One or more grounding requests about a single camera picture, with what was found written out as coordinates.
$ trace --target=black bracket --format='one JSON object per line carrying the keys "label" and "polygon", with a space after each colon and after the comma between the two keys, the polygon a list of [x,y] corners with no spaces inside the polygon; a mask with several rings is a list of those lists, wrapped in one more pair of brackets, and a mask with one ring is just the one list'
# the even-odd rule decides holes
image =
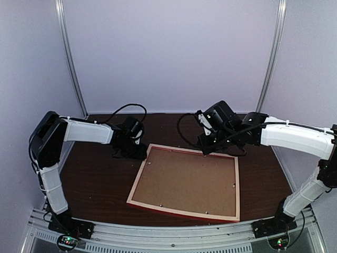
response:
{"label": "black bracket", "polygon": [[291,221],[285,224],[280,221],[276,221],[275,218],[258,220],[252,223],[253,232],[255,238],[261,238],[265,236],[272,236],[278,233],[286,232],[287,230],[292,230],[297,228],[295,221]]}
{"label": "black bracket", "polygon": [[67,232],[63,227],[61,227],[61,224],[54,218],[54,216],[52,216],[48,229],[70,235],[74,238],[91,239],[91,235],[93,234],[95,227],[92,222],[71,219],[71,224],[74,229]]}

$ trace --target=brown table surface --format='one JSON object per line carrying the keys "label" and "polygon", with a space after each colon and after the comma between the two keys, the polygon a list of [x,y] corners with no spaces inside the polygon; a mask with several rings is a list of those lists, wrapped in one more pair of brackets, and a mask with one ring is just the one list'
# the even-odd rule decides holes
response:
{"label": "brown table surface", "polygon": [[[181,114],[148,114],[142,142],[191,148],[178,135],[176,121]],[[105,120],[108,115],[92,115]],[[111,123],[122,123],[125,115]],[[184,135],[196,142],[202,128],[192,117],[182,121]],[[241,221],[273,216],[281,199],[291,194],[284,173],[270,147],[245,147],[239,157]],[[76,142],[61,173],[66,199],[73,216],[86,220],[134,226],[197,226],[220,222],[182,218],[126,204],[141,161],[112,158],[110,145]]]}

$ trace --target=wire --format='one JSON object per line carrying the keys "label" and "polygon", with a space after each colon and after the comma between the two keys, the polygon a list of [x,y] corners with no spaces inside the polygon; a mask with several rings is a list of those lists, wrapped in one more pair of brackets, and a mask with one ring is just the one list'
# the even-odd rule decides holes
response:
{"label": "wire", "polygon": [[[266,123],[262,123],[262,124],[264,124],[264,125],[287,125],[286,122],[266,122]],[[302,124],[293,123],[293,122],[289,122],[288,125],[294,125],[296,127],[307,128],[307,129],[315,130],[315,131],[318,131],[318,132],[321,132],[321,133],[325,132],[327,134],[330,134],[330,135],[333,135],[333,136],[337,137],[337,134],[335,134],[333,132],[328,132],[328,131],[325,131],[325,130],[320,129],[320,128],[315,128],[314,126],[302,125]]]}
{"label": "wire", "polygon": [[239,148],[242,153],[241,154],[233,154],[233,153],[226,153],[232,157],[244,157],[247,154],[247,151],[244,148]]}
{"label": "wire", "polygon": [[54,217],[54,219],[57,221],[57,223],[61,226],[61,228],[66,231],[66,233],[70,234],[70,232],[68,231],[68,229],[66,229],[57,219],[57,217],[54,215],[53,212],[51,212],[52,216]]}
{"label": "wire", "polygon": [[44,221],[47,221],[48,223],[51,223],[50,220],[46,220],[46,216],[49,214],[50,212],[46,212],[44,215],[43,215],[43,220]]}
{"label": "wire", "polygon": [[190,146],[192,146],[192,147],[195,147],[195,148],[197,148],[197,149],[200,149],[200,148],[201,148],[200,145],[193,144],[191,141],[189,141],[189,140],[183,135],[183,133],[182,133],[181,130],[180,130],[180,122],[181,122],[182,119],[185,118],[186,116],[193,116],[194,118],[196,117],[196,115],[193,114],[193,113],[185,113],[185,114],[183,114],[182,116],[180,116],[180,118],[177,120],[177,124],[176,124],[177,132],[178,132],[180,138],[183,139],[188,145],[190,145]]}
{"label": "wire", "polygon": [[113,118],[113,116],[115,116],[120,110],[122,110],[122,109],[124,109],[124,108],[126,108],[128,106],[138,106],[138,107],[143,108],[143,110],[144,110],[144,116],[143,116],[141,122],[143,122],[145,120],[146,115],[147,115],[147,110],[146,110],[146,108],[143,105],[141,105],[141,104],[126,104],[126,105],[120,107],[119,109],[117,109],[114,113],[112,113],[107,120],[102,121],[102,122],[97,122],[97,124],[106,124],[106,123],[108,123]]}
{"label": "wire", "polygon": [[301,236],[301,234],[302,234],[302,232],[304,230],[304,227],[305,227],[305,217],[304,217],[303,211],[301,211],[301,215],[303,217],[303,225],[302,225],[301,232],[299,233],[299,235],[297,236],[297,238],[289,246],[286,247],[286,249],[289,249],[290,247],[292,247],[295,244],[295,242],[297,242],[297,240],[300,238],[300,236]]}

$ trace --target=wooden frame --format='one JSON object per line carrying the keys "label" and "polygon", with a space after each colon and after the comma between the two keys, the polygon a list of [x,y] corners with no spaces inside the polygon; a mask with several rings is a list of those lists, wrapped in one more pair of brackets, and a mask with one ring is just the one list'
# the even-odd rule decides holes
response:
{"label": "wooden frame", "polygon": [[[147,150],[147,156],[149,157],[150,151],[152,149],[159,149],[159,150],[168,150],[168,151],[175,151],[180,153],[189,153],[189,154],[198,154],[203,155],[201,151],[196,150],[189,150],[189,149],[182,149],[182,148],[174,148],[174,147],[168,147],[163,145],[157,145],[157,144],[150,144]],[[208,155],[208,157],[222,157],[222,158],[231,158],[234,160],[234,172],[235,172],[235,215],[234,216],[223,216],[223,215],[212,215],[208,213],[200,213],[200,212],[190,212],[190,211],[183,211],[183,210],[177,210],[167,207],[161,207],[161,206],[155,206],[143,202],[138,202],[133,200],[133,197],[135,195],[138,183],[140,182],[142,173],[144,171],[145,166],[148,164],[147,159],[144,160],[141,164],[141,167],[139,169],[139,172],[136,176],[136,179],[134,181],[134,184],[132,186],[131,192],[128,196],[127,203],[129,205],[133,205],[140,208],[145,209],[151,209],[153,211],[157,212],[164,212],[169,213],[173,215],[178,216],[188,216],[193,218],[200,218],[200,219],[211,219],[211,220],[219,220],[219,221],[229,221],[229,222],[239,222],[240,221],[240,183],[239,183],[239,163],[237,157],[232,157],[227,154],[220,154],[220,153],[212,153]]]}

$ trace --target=gray panel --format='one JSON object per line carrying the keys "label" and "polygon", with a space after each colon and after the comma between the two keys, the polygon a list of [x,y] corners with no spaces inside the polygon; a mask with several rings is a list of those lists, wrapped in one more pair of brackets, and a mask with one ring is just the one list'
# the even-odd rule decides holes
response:
{"label": "gray panel", "polygon": [[[263,112],[317,127],[337,123],[337,2],[289,1],[277,63]],[[318,158],[280,149],[299,187]],[[337,252],[337,195],[313,204],[328,252]]]}
{"label": "gray panel", "polygon": [[0,252],[17,252],[32,207],[43,201],[28,138],[48,110],[71,116],[81,111],[55,1],[0,0],[0,6]]}
{"label": "gray panel", "polygon": [[65,1],[88,112],[130,102],[150,112],[195,111],[221,99],[236,112],[255,110],[278,6],[276,0]]}

